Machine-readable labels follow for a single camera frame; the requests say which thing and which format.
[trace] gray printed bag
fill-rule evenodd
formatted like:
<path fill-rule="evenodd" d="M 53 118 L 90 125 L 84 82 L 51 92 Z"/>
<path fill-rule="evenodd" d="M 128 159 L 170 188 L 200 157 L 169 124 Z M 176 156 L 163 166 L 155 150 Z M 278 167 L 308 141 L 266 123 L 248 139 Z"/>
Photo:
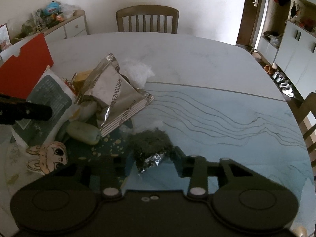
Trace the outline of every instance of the gray printed bag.
<path fill-rule="evenodd" d="M 151 94 L 129 84 L 127 77 L 119 73 L 119 64 L 114 55 L 109 54 L 90 73 L 76 103 L 97 102 L 97 121 L 104 137 L 153 99 Z"/>

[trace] chair backrest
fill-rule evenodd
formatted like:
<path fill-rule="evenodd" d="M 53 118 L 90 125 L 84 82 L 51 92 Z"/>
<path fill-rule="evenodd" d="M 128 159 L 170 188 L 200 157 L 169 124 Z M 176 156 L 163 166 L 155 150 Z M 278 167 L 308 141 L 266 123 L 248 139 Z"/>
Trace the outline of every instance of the chair backrest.
<path fill-rule="evenodd" d="M 314 92 L 311 92 L 300 106 L 296 116 L 298 124 L 301 124 L 310 112 L 316 118 L 316 93 Z M 316 154 L 313 151 L 316 149 L 316 141 L 315 137 L 312 138 L 311 134 L 313 134 L 315 130 L 316 124 L 314 124 L 303 134 L 303 139 L 305 140 L 306 146 L 308 146 L 307 151 L 309 153 L 312 169 L 314 172 L 314 180 L 316 180 Z"/>
<path fill-rule="evenodd" d="M 298 124 L 302 123 L 302 121 L 306 118 L 306 116 L 311 112 L 314 117 L 316 117 L 316 93 L 311 92 L 306 99 L 303 101 L 302 105 L 298 110 L 297 122 Z M 306 140 L 314 131 L 316 130 L 316 124 L 313 125 L 309 130 L 307 130 L 303 134 L 304 140 Z M 308 153 L 311 153 L 316 148 L 316 143 L 310 145 L 307 150 Z"/>
<path fill-rule="evenodd" d="M 179 11 L 175 8 L 161 5 L 137 5 L 116 12 L 118 31 L 124 32 L 123 17 L 128 17 L 128 31 L 132 31 L 132 16 L 136 16 L 136 32 L 139 32 L 138 15 L 143 15 L 143 32 L 146 32 L 146 15 L 150 15 L 150 32 L 154 32 L 153 15 L 157 15 L 157 32 L 160 32 L 160 15 L 164 16 L 163 32 L 167 33 L 167 16 L 172 17 L 171 33 L 178 31 Z"/>

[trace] crumpled foil wrapper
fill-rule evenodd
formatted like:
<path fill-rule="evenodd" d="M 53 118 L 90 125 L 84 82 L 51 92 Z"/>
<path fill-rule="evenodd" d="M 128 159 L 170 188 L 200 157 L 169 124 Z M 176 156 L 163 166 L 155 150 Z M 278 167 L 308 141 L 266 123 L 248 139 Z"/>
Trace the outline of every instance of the crumpled foil wrapper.
<path fill-rule="evenodd" d="M 105 57 L 86 79 L 76 103 L 97 103 L 97 124 L 104 137 L 153 101 L 154 97 L 130 85 L 119 73 L 113 54 Z"/>
<path fill-rule="evenodd" d="M 169 157 L 173 150 L 168 135 L 158 129 L 131 134 L 127 141 L 128 148 L 133 150 L 139 173 L 145 172 L 150 167 L 158 166 L 165 158 Z"/>

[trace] doorway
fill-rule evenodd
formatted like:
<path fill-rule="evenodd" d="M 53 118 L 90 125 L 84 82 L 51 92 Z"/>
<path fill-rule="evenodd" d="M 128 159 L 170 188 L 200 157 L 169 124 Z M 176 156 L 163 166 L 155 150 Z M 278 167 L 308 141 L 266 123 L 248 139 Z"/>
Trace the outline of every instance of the doorway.
<path fill-rule="evenodd" d="M 262 0 L 245 0 L 241 25 L 236 41 L 237 44 L 249 46 L 252 42 L 258 22 L 261 2 Z"/>

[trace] cartoon rabbit sticker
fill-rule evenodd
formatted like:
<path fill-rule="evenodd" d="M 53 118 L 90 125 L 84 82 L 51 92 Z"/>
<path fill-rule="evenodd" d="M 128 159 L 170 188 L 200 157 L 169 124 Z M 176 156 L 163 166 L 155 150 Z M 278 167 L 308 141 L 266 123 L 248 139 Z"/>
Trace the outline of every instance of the cartoon rabbit sticker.
<path fill-rule="evenodd" d="M 26 149 L 26 152 L 39 156 L 39 159 L 30 160 L 27 163 L 27 168 L 42 174 L 49 174 L 67 164 L 66 147 L 59 141 L 54 141 L 49 145 L 33 146 Z"/>

